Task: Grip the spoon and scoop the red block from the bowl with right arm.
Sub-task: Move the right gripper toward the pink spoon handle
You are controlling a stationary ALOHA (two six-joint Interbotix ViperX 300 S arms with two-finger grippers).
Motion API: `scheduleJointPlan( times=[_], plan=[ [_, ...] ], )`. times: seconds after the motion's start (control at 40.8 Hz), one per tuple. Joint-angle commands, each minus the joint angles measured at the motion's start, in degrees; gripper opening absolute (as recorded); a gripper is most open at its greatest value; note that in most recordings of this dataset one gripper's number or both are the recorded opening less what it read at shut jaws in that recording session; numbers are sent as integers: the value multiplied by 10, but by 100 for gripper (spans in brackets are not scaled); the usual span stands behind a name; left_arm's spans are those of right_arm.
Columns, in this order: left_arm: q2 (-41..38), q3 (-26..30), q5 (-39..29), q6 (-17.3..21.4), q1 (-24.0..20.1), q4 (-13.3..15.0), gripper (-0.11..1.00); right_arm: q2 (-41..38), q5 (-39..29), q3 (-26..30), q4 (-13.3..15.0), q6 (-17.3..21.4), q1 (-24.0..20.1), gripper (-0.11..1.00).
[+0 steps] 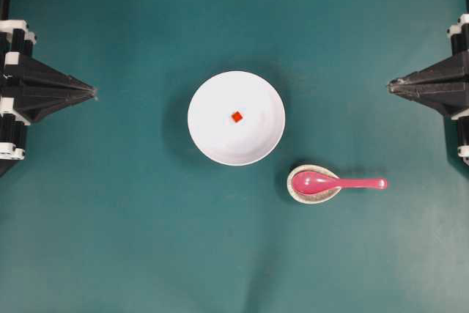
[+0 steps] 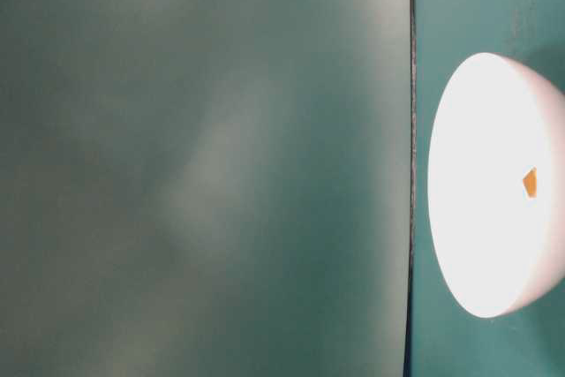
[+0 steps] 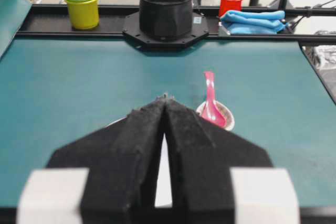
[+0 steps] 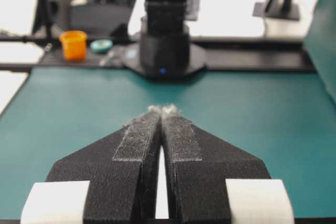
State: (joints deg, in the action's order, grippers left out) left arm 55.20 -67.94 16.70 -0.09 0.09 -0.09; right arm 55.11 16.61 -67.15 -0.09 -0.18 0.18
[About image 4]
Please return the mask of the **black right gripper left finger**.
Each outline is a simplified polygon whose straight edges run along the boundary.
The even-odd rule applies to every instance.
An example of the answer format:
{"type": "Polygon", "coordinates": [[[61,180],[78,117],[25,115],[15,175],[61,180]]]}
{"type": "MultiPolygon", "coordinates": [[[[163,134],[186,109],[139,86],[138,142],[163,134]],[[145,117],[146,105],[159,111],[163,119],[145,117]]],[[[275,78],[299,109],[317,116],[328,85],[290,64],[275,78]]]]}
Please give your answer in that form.
{"type": "Polygon", "coordinates": [[[155,215],[161,115],[150,111],[56,161],[21,223],[140,223],[155,215]]]}

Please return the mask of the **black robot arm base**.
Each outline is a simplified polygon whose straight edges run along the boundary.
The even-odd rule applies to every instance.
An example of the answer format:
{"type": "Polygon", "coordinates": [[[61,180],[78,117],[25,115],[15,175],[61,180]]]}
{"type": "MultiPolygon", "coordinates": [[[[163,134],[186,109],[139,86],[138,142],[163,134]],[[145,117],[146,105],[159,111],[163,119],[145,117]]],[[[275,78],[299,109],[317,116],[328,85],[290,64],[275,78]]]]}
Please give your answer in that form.
{"type": "Polygon", "coordinates": [[[187,0],[144,0],[140,38],[125,47],[123,64],[154,79],[179,79],[206,66],[206,51],[190,42],[187,0]]]}

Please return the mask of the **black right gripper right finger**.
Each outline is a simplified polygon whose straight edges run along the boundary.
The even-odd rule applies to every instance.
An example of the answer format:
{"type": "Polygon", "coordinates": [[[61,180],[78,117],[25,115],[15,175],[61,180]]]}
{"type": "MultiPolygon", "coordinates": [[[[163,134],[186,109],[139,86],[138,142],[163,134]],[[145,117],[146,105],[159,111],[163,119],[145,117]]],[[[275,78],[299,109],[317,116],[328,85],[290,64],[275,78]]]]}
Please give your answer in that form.
{"type": "Polygon", "coordinates": [[[162,112],[170,215],[182,223],[294,223],[291,201],[264,162],[200,129],[175,108],[162,112]]]}

